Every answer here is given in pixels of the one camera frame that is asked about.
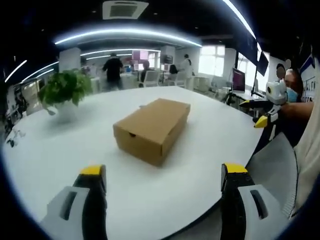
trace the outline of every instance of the air conditioning vent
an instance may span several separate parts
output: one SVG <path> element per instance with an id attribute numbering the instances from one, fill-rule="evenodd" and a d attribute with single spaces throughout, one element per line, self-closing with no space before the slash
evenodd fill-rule
<path id="1" fill-rule="evenodd" d="M 102 18 L 138 19 L 149 3 L 141 1 L 105 1 L 102 4 Z"/>

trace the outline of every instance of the cardboard box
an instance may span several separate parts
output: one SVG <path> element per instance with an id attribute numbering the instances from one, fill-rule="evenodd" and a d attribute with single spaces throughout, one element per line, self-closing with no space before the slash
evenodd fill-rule
<path id="1" fill-rule="evenodd" d="M 159 98 L 113 125 L 119 148 L 160 166 L 187 123 L 190 104 Z"/>

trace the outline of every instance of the round white table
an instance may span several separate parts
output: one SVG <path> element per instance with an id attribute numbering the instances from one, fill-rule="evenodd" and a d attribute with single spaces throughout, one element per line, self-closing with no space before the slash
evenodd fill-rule
<path id="1" fill-rule="evenodd" d="M 187 125 L 160 168 L 121 151 L 112 128 L 157 98 L 191 104 Z M 44 110 L 23 118 L 15 128 L 26 135 L 14 148 L 3 146 L 4 162 L 17 196 L 37 222 L 81 169 L 104 164 L 109 240 L 158 240 L 198 219 L 221 197 L 221 164 L 245 166 L 262 133 L 250 116 L 176 86 L 88 96 L 78 116 L 64 125 Z"/>

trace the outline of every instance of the office chair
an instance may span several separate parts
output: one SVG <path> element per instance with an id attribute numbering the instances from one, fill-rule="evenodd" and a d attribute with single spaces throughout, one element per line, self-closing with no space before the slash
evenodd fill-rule
<path id="1" fill-rule="evenodd" d="M 296 201 L 298 167 L 295 151 L 281 132 L 250 159 L 246 169 L 256 185 L 263 185 L 289 218 Z"/>
<path id="2" fill-rule="evenodd" d="M 144 82 L 138 81 L 139 86 L 147 87 L 158 87 L 160 79 L 159 71 L 146 71 Z"/>
<path id="3" fill-rule="evenodd" d="M 186 73 L 179 71 L 176 75 L 175 80 L 168 80 L 167 82 L 169 86 L 178 86 L 178 87 L 186 88 L 186 80 L 187 80 Z"/>

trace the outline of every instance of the led light strip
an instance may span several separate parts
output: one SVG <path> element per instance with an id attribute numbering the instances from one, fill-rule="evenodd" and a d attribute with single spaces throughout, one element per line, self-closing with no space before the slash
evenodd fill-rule
<path id="1" fill-rule="evenodd" d="M 50 70 L 48 70 L 48 71 L 45 71 L 45 72 L 41 73 L 40 75 L 36 76 L 35 78 L 37 79 L 37 78 L 41 77 L 42 75 L 45 75 L 45 74 L 47 74 L 47 73 L 52 72 L 53 70 L 54 70 L 54 69 L 52 68 L 52 69 L 50 69 Z"/>
<path id="2" fill-rule="evenodd" d="M 92 51 L 92 52 L 88 52 L 88 53 L 83 53 L 83 54 L 81 54 L 81 56 L 86 56 L 86 55 L 90 55 L 90 54 L 107 53 L 107 52 L 121 52 L 121 51 L 148 51 L 148 52 L 161 53 L 160 50 L 129 48 L 129 49 L 108 49 L 108 50 L 101 50 L 101 51 Z"/>
<path id="3" fill-rule="evenodd" d="M 49 64 L 48 66 L 45 66 L 45 67 L 43 67 L 43 68 L 35 71 L 34 73 L 30 74 L 30 75 L 27 76 L 25 79 L 23 79 L 23 80 L 21 81 L 21 83 L 23 83 L 25 80 L 27 80 L 28 78 L 32 77 L 33 75 L 37 74 L 38 72 L 42 71 L 43 69 L 46 69 L 46 68 L 48 68 L 48 67 L 51 67 L 52 65 L 55 65 L 55 64 L 57 64 L 57 63 L 59 63 L 59 62 L 56 61 L 56 62 L 54 62 L 54 63 Z"/>
<path id="4" fill-rule="evenodd" d="M 116 56 L 117 56 L 117 57 L 118 57 L 118 56 L 132 56 L 132 54 L 117 54 Z M 89 58 L 87 58 L 87 60 L 90 60 L 90 59 L 100 59 L 100 58 L 108 58 L 108 57 L 111 57 L 111 55 L 89 57 Z"/>
<path id="5" fill-rule="evenodd" d="M 86 33 L 82 33 L 82 34 L 78 34 L 78 35 L 74 35 L 74 36 L 71 36 L 71 37 L 64 38 L 64 39 L 62 39 L 60 41 L 56 41 L 54 44 L 58 45 L 58 44 L 62 44 L 64 42 L 67 42 L 67 41 L 70 41 L 70 40 L 73 40 L 73 39 L 86 37 L 86 36 L 91 36 L 91 35 L 116 34 L 116 33 L 139 34 L 139 35 L 163 37 L 163 38 L 167 38 L 167 39 L 173 39 L 173 40 L 177 40 L 177 41 L 180 41 L 180 42 L 192 44 L 192 45 L 195 45 L 197 47 L 202 47 L 201 44 L 198 44 L 198 43 L 196 43 L 194 41 L 190 41 L 188 39 L 184 39 L 182 37 L 173 36 L 173 35 L 165 34 L 165 33 L 162 33 L 162 32 L 155 32 L 155 31 L 141 30 L 141 29 L 134 29 L 134 28 L 103 29 L 103 30 L 97 30 L 97 31 L 90 31 L 90 32 L 86 32 Z"/>
<path id="6" fill-rule="evenodd" d="M 254 31 L 252 31 L 251 27 L 249 26 L 249 24 L 247 23 L 246 19 L 244 18 L 244 16 L 242 16 L 242 14 L 239 12 L 239 10 L 235 7 L 235 5 L 233 5 L 229 0 L 222 0 L 224 1 L 225 4 L 227 4 L 227 6 L 235 13 L 235 15 L 240 19 L 240 21 L 242 22 L 242 24 L 244 25 L 244 27 L 249 31 L 249 33 L 254 37 L 254 39 L 257 40 L 256 35 L 254 34 Z M 261 46 L 257 41 L 257 48 L 260 52 L 262 52 Z"/>
<path id="7" fill-rule="evenodd" d="M 24 60 L 22 63 L 20 63 L 10 74 L 9 76 L 4 80 L 4 82 L 6 83 L 9 78 L 11 78 L 11 76 L 19 69 L 22 67 L 23 64 L 25 64 L 27 62 L 27 60 Z"/>

